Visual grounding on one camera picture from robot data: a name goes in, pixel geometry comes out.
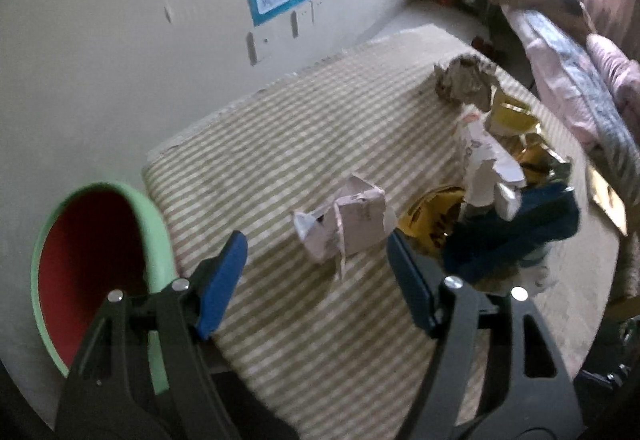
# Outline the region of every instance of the torn cardboard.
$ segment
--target torn cardboard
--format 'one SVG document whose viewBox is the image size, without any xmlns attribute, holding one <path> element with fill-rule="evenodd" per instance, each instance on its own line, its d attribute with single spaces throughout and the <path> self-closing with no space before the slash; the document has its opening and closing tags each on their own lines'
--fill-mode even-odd
<svg viewBox="0 0 640 440">
<path fill-rule="evenodd" d="M 493 205 L 498 193 L 500 206 L 508 204 L 503 213 L 516 213 L 520 198 L 508 196 L 508 191 L 526 187 L 525 175 L 519 163 L 485 130 L 477 109 L 472 106 L 466 109 L 458 122 L 457 135 L 462 152 L 466 203 L 475 207 Z"/>
<path fill-rule="evenodd" d="M 396 213 L 385 191 L 351 175 L 327 202 L 309 213 L 294 211 L 293 226 L 309 258 L 324 263 L 340 255 L 338 277 L 346 258 L 385 239 L 396 227 Z"/>
</svg>

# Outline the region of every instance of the snack wrapper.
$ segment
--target snack wrapper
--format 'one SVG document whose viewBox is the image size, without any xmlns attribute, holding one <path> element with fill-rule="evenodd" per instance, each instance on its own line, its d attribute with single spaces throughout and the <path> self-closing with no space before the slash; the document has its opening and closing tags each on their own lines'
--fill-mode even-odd
<svg viewBox="0 0 640 440">
<path fill-rule="evenodd" d="M 494 94 L 487 129 L 496 136 L 519 136 L 532 133 L 540 120 L 531 112 L 531 106 L 514 96 L 507 95 L 501 87 Z"/>
<path fill-rule="evenodd" d="M 294 211 L 293 226 L 309 258 L 324 263 L 340 255 L 338 278 L 346 258 L 385 239 L 396 227 L 396 213 L 385 191 L 351 175 L 330 199 L 310 213 Z"/>
<path fill-rule="evenodd" d="M 398 229 L 414 238 L 422 251 L 437 257 L 458 219 L 464 197 L 464 189 L 453 185 L 430 191 L 398 219 Z"/>
<path fill-rule="evenodd" d="M 529 185 L 552 181 L 569 183 L 572 165 L 554 151 L 540 134 L 527 134 L 524 149 L 515 155 Z"/>
<path fill-rule="evenodd" d="M 498 184 L 516 189 L 526 187 L 527 180 L 519 163 L 484 129 L 477 110 L 467 110 L 458 122 L 457 134 L 462 150 L 466 203 L 475 207 L 494 204 Z M 509 212 L 517 212 L 519 206 L 517 203 Z"/>
</svg>

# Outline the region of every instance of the crumpled paper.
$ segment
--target crumpled paper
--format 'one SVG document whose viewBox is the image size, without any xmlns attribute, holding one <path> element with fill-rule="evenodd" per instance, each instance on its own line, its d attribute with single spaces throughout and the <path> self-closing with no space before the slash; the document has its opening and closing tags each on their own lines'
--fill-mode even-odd
<svg viewBox="0 0 640 440">
<path fill-rule="evenodd" d="M 385 191 L 356 175 L 316 210 L 294 211 L 292 219 L 312 261 L 340 255 L 340 279 L 346 258 L 385 239 L 398 221 Z"/>
<path fill-rule="evenodd" d="M 473 106 L 466 109 L 458 122 L 457 136 L 462 152 L 466 203 L 485 207 L 498 200 L 498 215 L 510 219 L 505 216 L 513 217 L 520 208 L 517 189 L 527 185 L 519 163 L 485 130 L 481 115 Z"/>
<path fill-rule="evenodd" d="M 447 102 L 475 104 L 487 113 L 491 109 L 492 87 L 500 87 L 495 68 L 494 63 L 473 54 L 459 55 L 446 70 L 436 65 L 436 94 Z"/>
</svg>

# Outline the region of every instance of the mattress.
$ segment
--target mattress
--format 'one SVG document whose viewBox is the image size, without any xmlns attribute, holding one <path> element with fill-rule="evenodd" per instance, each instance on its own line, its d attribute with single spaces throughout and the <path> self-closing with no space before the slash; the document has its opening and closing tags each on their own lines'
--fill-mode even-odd
<svg viewBox="0 0 640 440">
<path fill-rule="evenodd" d="M 368 42 L 188 128 L 143 172 L 183 275 L 233 229 L 247 235 L 249 260 L 214 339 L 304 440 L 394 438 L 436 343 L 412 323 L 384 243 L 350 257 L 337 279 L 334 263 L 306 258 L 290 212 L 317 207 L 351 173 L 384 189 L 398 214 L 436 186 L 459 184 L 459 108 L 436 96 L 431 73 L 463 52 L 473 50 L 433 25 Z M 618 238 L 588 203 L 580 144 L 525 87 L 497 74 L 574 163 L 580 230 L 552 247 L 558 283 L 534 299 L 574 376 L 600 324 Z M 476 411 L 487 344 L 481 334 L 460 421 Z"/>
</svg>

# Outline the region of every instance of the blue gripper pad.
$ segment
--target blue gripper pad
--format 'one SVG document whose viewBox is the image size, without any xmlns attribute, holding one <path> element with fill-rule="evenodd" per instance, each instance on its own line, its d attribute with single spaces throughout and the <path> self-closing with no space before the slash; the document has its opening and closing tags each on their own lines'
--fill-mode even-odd
<svg viewBox="0 0 640 440">
<path fill-rule="evenodd" d="M 242 275 L 246 264 L 248 244 L 242 232 L 234 231 L 222 252 L 208 261 L 218 263 L 206 288 L 200 293 L 200 318 L 196 331 L 201 339 L 207 339 L 218 329 L 226 307 Z"/>
<path fill-rule="evenodd" d="M 394 230 L 386 241 L 386 256 L 400 285 L 404 301 L 409 306 L 414 324 L 430 333 L 436 327 L 433 296 L 407 247 L 408 243 L 402 234 Z"/>
</svg>

